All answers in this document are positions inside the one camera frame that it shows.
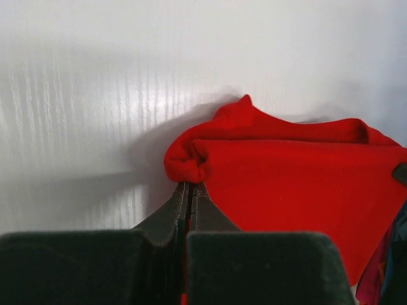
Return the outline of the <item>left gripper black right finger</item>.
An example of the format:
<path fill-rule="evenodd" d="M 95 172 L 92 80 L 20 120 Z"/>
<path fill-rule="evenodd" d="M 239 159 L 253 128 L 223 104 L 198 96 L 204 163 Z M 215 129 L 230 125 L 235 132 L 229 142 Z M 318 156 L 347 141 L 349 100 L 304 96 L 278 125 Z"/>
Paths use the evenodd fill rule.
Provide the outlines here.
<path fill-rule="evenodd" d="M 186 238 L 189 304 L 353 304 L 340 255 L 324 234 L 241 231 L 194 187 Z"/>

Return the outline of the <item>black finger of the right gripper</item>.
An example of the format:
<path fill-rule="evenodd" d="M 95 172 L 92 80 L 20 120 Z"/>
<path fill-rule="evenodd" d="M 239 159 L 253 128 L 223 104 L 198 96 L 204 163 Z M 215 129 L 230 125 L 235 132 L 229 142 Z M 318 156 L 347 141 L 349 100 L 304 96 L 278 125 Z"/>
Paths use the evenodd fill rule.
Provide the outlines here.
<path fill-rule="evenodd" d="M 398 164 L 392 171 L 392 177 L 400 184 L 407 186 L 407 163 Z"/>

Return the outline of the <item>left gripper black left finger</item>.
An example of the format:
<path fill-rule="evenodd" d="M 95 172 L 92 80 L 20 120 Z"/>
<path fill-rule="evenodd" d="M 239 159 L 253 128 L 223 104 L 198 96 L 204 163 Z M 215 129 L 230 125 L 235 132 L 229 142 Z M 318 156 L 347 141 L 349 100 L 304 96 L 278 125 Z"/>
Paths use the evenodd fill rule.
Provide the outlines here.
<path fill-rule="evenodd" d="M 180 304 L 188 185 L 132 229 L 1 237 L 2 304 Z"/>

